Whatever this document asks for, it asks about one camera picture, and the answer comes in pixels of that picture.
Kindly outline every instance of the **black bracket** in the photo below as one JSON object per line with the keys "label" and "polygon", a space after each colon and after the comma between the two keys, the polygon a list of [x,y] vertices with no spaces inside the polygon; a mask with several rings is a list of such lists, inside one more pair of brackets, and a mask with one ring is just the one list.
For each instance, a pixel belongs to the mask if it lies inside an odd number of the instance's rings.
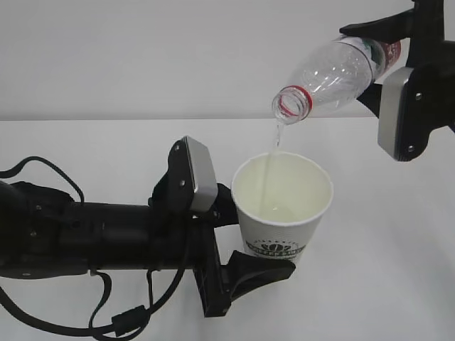
{"label": "black bracket", "polygon": [[[410,38],[406,67],[412,73],[401,94],[391,137],[395,143],[392,156],[400,161],[418,157],[433,130],[455,122],[455,96],[449,92],[455,82],[455,42],[444,37],[444,0],[413,1],[409,11],[340,29],[346,36],[383,43]],[[385,110],[382,95],[382,85],[373,84],[358,101],[380,118]]]}

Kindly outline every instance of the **cable connector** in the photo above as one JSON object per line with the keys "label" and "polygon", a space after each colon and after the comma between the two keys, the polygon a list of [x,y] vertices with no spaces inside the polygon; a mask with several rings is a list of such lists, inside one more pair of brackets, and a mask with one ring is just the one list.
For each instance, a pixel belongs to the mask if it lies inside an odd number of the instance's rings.
{"label": "cable connector", "polygon": [[140,328],[147,323],[148,318],[149,314],[143,305],[114,316],[112,324],[115,336],[119,337]]}

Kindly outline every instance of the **cup rim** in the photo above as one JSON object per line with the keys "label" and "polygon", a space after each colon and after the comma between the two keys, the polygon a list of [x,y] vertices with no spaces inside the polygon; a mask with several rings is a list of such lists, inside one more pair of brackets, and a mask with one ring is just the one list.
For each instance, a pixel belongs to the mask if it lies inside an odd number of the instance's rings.
{"label": "cup rim", "polygon": [[316,166],[324,174],[324,176],[326,177],[326,179],[328,181],[328,184],[330,185],[330,191],[331,191],[330,199],[328,200],[327,205],[318,214],[316,214],[316,215],[314,215],[314,216],[312,216],[310,218],[306,218],[305,220],[299,220],[297,222],[274,222],[273,220],[265,220],[265,219],[259,218],[256,215],[253,215],[253,214],[247,212],[246,210],[244,210],[243,208],[241,208],[240,205],[238,205],[237,199],[235,198],[235,192],[234,192],[235,179],[237,179],[237,176],[239,175],[239,173],[242,171],[243,168],[246,167],[246,165],[248,163],[250,163],[251,161],[253,161],[253,160],[257,159],[257,158],[261,158],[261,157],[266,156],[266,155],[269,154],[269,153],[261,153],[259,155],[253,156],[252,158],[249,158],[248,160],[246,160],[237,169],[237,171],[234,174],[234,178],[232,178],[232,182],[231,182],[231,186],[230,186],[231,187],[231,196],[232,196],[232,200],[234,200],[236,208],[239,209],[240,211],[242,211],[243,214],[247,215],[249,218],[251,218],[251,219],[253,219],[253,220],[257,221],[257,222],[260,222],[260,223],[265,224],[265,225],[271,225],[271,226],[277,226],[277,227],[297,227],[297,226],[308,224],[309,222],[313,222],[314,220],[317,220],[318,218],[322,217],[324,215],[324,213],[327,212],[328,208],[331,206],[332,201],[333,201],[333,183],[332,183],[332,180],[330,178],[330,175],[327,173],[327,171],[325,169],[323,169],[319,164],[317,164],[315,161],[311,160],[310,158],[307,158],[307,157],[302,156],[302,155],[297,154],[297,153],[290,153],[288,151],[278,151],[278,153],[280,153],[280,154],[288,154],[290,156],[296,156],[296,157],[301,158],[301,159],[303,159],[305,161],[308,161],[309,163],[312,163],[314,166]]}

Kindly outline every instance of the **water in cup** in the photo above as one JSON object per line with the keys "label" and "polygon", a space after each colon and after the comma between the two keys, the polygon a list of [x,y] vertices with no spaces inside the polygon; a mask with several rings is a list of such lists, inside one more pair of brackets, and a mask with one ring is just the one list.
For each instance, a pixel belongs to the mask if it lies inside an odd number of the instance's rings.
{"label": "water in cup", "polygon": [[274,197],[273,193],[271,193],[274,181],[273,179],[276,177],[276,174],[274,173],[277,172],[277,154],[279,152],[279,145],[282,140],[283,130],[284,124],[277,120],[277,132],[274,145],[267,156],[262,174],[262,193],[259,202],[258,216],[261,219],[272,222],[295,222],[298,220],[296,214],[280,202],[279,198]]}

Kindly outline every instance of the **bottle label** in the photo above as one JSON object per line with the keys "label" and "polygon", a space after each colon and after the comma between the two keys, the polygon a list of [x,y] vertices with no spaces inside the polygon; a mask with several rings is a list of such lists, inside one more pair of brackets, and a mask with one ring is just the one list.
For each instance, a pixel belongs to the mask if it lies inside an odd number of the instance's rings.
{"label": "bottle label", "polygon": [[341,36],[335,40],[357,48],[370,61],[375,79],[382,76],[400,58],[401,42],[393,44],[381,43],[372,39]]}

